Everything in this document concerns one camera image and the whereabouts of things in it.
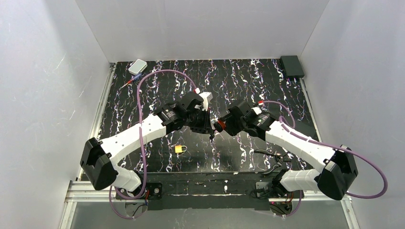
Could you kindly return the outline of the white rectangular box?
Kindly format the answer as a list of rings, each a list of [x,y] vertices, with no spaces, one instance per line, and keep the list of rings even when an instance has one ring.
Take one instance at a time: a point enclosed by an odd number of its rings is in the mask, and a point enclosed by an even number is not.
[[[132,75],[136,75],[138,73],[142,73],[146,67],[147,67],[147,62],[141,59],[137,59],[135,62],[132,63],[132,65],[128,68],[128,71]]]

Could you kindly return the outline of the black flat box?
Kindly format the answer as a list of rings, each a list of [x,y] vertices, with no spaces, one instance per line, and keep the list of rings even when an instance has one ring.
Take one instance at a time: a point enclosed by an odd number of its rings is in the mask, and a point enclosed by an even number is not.
[[[304,134],[304,135],[306,135],[308,137],[311,137],[315,141],[319,140],[318,134],[317,134],[317,131],[316,131],[315,127],[310,126],[310,125],[305,124],[305,123],[300,122],[300,121],[296,121],[295,124],[296,124],[295,125],[295,130],[299,131],[300,133],[302,133],[302,134]]]

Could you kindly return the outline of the black head key bunch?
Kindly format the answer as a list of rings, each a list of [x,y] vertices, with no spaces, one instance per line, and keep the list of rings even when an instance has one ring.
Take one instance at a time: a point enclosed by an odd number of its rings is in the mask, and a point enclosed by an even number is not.
[[[214,141],[214,138],[215,138],[215,134],[210,134],[209,140],[211,143]]]

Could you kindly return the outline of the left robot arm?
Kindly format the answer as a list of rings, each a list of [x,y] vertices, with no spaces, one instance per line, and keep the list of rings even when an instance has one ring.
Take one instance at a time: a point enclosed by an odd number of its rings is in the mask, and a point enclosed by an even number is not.
[[[129,129],[109,138],[90,138],[85,142],[80,166],[95,190],[108,186],[135,191],[145,179],[135,171],[118,165],[130,153],[146,143],[160,139],[184,126],[199,134],[213,135],[209,102],[211,92],[188,92],[180,100],[157,108]]]

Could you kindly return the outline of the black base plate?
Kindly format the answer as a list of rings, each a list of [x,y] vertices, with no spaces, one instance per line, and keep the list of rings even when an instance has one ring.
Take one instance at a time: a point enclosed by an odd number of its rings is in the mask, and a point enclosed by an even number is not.
[[[292,210],[294,200],[303,192],[278,195],[271,190],[271,174],[263,177],[255,172],[214,173],[149,173],[144,198],[149,210],[253,208],[268,210],[273,204],[287,204]]]

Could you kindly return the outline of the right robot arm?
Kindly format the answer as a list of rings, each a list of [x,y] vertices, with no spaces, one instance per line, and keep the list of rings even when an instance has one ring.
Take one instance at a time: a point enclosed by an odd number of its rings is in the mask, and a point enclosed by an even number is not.
[[[311,139],[276,120],[269,112],[247,102],[236,102],[214,127],[235,136],[246,132],[252,137],[278,145],[308,162],[309,170],[282,169],[272,180],[271,190],[279,195],[298,190],[320,191],[334,200],[342,200],[358,175],[353,155],[312,142]]]

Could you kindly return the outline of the black corner box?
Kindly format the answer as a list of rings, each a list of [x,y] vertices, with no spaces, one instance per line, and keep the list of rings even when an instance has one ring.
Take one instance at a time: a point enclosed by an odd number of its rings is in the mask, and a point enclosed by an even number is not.
[[[296,55],[285,55],[280,57],[281,68],[288,79],[303,78],[305,76],[302,65]]]

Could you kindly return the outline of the red blue small screwdriver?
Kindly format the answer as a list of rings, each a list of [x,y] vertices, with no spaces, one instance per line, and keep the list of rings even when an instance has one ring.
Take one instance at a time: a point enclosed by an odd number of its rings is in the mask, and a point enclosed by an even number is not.
[[[122,90],[124,87],[126,87],[126,86],[128,86],[129,84],[131,84],[131,83],[137,81],[137,80],[138,80],[139,78],[141,78],[142,76],[143,76],[143,73],[138,73],[138,74],[136,74],[136,75],[133,75],[130,80],[128,80],[123,86],[121,86],[121,87],[119,88],[119,90]]]

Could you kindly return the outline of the orange black Opel padlock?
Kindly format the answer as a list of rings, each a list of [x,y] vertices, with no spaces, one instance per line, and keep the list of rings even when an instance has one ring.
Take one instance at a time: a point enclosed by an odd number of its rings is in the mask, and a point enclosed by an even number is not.
[[[217,121],[213,124],[213,126],[214,126],[215,130],[216,130],[217,132],[219,132],[219,133],[226,129],[225,122],[222,121],[222,120],[217,120]]]

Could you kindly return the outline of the aluminium frame rail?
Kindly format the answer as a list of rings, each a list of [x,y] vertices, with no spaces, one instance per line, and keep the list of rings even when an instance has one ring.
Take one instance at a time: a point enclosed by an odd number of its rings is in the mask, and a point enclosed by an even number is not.
[[[148,115],[165,102],[181,98],[192,84],[213,93],[212,119],[226,112],[236,99],[249,102],[276,100],[266,108],[278,118],[292,113],[288,121],[296,122],[296,129],[314,140],[319,139],[312,120],[303,85],[298,79],[288,79],[278,59],[156,61],[149,62],[145,73],[152,76],[141,86],[143,113]],[[139,202],[123,200],[113,195],[108,201],[108,190],[89,189],[88,178],[75,184],[75,197],[69,200],[71,212],[66,215],[63,229],[158,229],[158,228],[253,228],[255,223],[244,223],[237,212],[257,210],[277,214],[290,212],[300,203],[294,218],[274,228],[330,228],[353,226],[347,208],[349,198],[337,202],[312,192],[295,192],[287,204],[250,196],[258,184],[262,171],[275,163],[272,156],[255,153],[262,148],[281,153],[288,160],[283,168],[309,169],[310,164],[283,148],[265,143],[242,132],[230,136],[218,133],[213,141],[185,127],[146,145],[149,185],[159,185],[162,195],[149,195],[142,208]]]

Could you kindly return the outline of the small brass padlock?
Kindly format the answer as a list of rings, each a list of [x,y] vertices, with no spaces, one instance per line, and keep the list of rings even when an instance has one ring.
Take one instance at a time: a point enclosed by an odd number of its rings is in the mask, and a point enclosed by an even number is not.
[[[182,146],[182,145],[176,145],[174,147],[174,152],[176,154],[181,154],[187,151],[187,146]]]

